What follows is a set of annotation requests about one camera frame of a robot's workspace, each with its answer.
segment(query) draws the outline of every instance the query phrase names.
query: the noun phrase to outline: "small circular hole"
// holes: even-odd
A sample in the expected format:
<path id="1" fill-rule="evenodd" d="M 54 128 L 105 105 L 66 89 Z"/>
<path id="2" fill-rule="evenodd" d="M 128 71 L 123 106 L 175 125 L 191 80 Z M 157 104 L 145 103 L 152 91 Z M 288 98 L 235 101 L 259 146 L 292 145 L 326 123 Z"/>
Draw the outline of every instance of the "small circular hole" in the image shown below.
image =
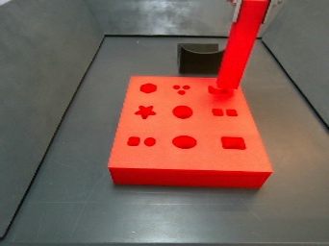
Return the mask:
<path id="1" fill-rule="evenodd" d="M 148 137 L 145 140 L 144 140 L 144 144 L 147 147 L 152 146 L 155 144 L 156 140 L 155 138 L 152 137 Z"/>
<path id="2" fill-rule="evenodd" d="M 188 135 L 179 135 L 172 139 L 172 144 L 180 149 L 191 149 L 196 145 L 196 140 Z"/>

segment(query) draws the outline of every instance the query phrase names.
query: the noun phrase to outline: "star-shaped hole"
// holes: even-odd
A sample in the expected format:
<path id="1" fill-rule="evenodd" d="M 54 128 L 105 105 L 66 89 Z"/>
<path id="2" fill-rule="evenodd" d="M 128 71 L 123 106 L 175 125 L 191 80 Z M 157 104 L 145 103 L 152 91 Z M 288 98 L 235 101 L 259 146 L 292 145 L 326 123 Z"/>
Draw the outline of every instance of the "star-shaped hole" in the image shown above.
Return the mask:
<path id="1" fill-rule="evenodd" d="M 155 111 L 152 111 L 152 106 L 139 106 L 139 110 L 135 112 L 135 114 L 140 115 L 143 119 L 147 119 L 149 115 L 156 115 Z"/>

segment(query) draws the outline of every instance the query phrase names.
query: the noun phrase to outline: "gray floor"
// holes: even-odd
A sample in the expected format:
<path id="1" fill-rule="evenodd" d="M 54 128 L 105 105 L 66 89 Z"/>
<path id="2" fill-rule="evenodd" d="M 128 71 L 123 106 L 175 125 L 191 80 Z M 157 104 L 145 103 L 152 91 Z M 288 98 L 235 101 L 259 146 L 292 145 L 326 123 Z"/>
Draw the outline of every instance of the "gray floor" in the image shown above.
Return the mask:
<path id="1" fill-rule="evenodd" d="M 107 170 L 131 75 L 177 75 L 176 44 L 107 37 L 4 243 L 329 242 L 329 137 L 260 41 L 243 89 L 275 173 L 259 190 L 115 186 Z"/>

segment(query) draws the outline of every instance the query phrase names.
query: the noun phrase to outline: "rectangular hole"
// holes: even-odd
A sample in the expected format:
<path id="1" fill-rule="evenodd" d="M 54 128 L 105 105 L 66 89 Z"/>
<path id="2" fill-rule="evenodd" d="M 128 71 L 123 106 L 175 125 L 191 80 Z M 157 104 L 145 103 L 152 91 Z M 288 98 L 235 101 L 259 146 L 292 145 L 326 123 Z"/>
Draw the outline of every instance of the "rectangular hole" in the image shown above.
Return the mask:
<path id="1" fill-rule="evenodd" d="M 220 138 L 220 144 L 223 149 L 244 150 L 246 144 L 242 137 L 223 136 Z"/>

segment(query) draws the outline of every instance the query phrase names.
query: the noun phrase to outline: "circular hole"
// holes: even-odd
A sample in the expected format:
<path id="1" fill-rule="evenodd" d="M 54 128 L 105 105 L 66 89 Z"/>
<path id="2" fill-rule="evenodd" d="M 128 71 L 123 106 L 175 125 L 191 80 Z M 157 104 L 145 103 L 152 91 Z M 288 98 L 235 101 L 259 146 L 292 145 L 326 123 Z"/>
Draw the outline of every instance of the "circular hole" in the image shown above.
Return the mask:
<path id="1" fill-rule="evenodd" d="M 188 135 L 179 135 L 172 139 L 172 144 L 180 149 L 191 149 L 196 145 L 196 140 Z"/>
<path id="2" fill-rule="evenodd" d="M 172 109 L 172 114 L 179 119 L 185 119 L 192 115 L 192 109 L 188 106 L 176 106 Z"/>
<path id="3" fill-rule="evenodd" d="M 145 146 L 152 146 L 153 144 L 155 144 L 155 138 L 152 138 L 152 137 L 148 137 L 145 140 L 144 140 L 144 144 L 145 144 Z"/>

